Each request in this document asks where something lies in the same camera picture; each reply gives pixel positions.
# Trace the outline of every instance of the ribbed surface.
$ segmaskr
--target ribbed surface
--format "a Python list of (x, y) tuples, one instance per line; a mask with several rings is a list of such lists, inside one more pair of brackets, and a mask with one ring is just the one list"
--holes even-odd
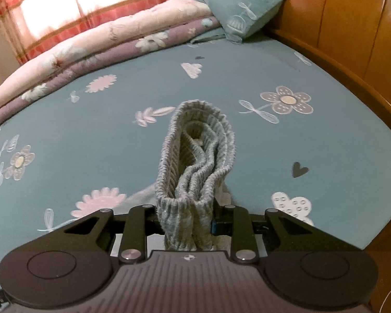
[[(138, 265), (125, 265), (88, 302), (53, 313), (306, 313), (280, 299), (250, 266), (229, 261), (223, 252), (154, 252)], [(6, 313), (39, 313), (19, 305)], [(359, 306), (343, 313), (369, 313)]]

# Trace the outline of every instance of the pink flower print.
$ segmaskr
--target pink flower print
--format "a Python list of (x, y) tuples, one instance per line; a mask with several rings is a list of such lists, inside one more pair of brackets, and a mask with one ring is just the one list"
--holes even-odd
[(117, 76), (114, 74), (100, 76), (88, 84), (87, 90), (85, 92), (96, 93), (98, 91), (104, 91), (105, 88), (109, 88), (116, 81)]
[(272, 110), (278, 114), (289, 114), (293, 109), (301, 114), (313, 113), (313, 107), (306, 103), (311, 100), (310, 95), (303, 92), (293, 93), (285, 86), (278, 86), (276, 93), (263, 92), (261, 98), (272, 102)]
[(30, 145), (26, 145), (18, 153), (10, 158), (10, 167), (4, 170), (4, 177), (9, 179), (13, 176), (15, 181), (19, 181), (25, 173), (25, 167), (34, 160), (35, 154), (30, 152)]
[(84, 195), (83, 201), (79, 201), (75, 206), (78, 211), (72, 211), (71, 215), (76, 218), (82, 218), (102, 208), (114, 208), (118, 206), (124, 199), (126, 194), (119, 194), (119, 188), (103, 188), (100, 191), (94, 190), (90, 195)]

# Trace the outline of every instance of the pillow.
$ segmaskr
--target pillow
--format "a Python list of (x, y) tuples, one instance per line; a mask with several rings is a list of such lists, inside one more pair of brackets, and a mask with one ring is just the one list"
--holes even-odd
[(283, 0), (195, 0), (207, 4), (225, 30), (226, 38), (241, 43), (265, 26)]
[(196, 36), (190, 43), (205, 43), (211, 40), (223, 39), (224, 37), (226, 37), (226, 33), (224, 32), (224, 29), (220, 27)]

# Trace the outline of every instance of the metal bolt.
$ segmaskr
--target metal bolt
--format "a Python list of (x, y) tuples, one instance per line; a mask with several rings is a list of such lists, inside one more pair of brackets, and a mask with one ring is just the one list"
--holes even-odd
[(252, 260), (256, 258), (256, 253), (252, 250), (239, 250), (236, 252), (239, 260)]
[(138, 250), (135, 250), (134, 248), (124, 250), (120, 253), (120, 256), (125, 260), (136, 260), (139, 259), (141, 255), (142, 253)]

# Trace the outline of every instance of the blue pillow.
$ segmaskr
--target blue pillow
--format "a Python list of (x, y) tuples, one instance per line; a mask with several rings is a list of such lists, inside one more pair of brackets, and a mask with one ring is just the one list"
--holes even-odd
[(241, 43), (265, 26), (283, 0), (196, 0), (207, 4), (225, 30), (226, 38)]

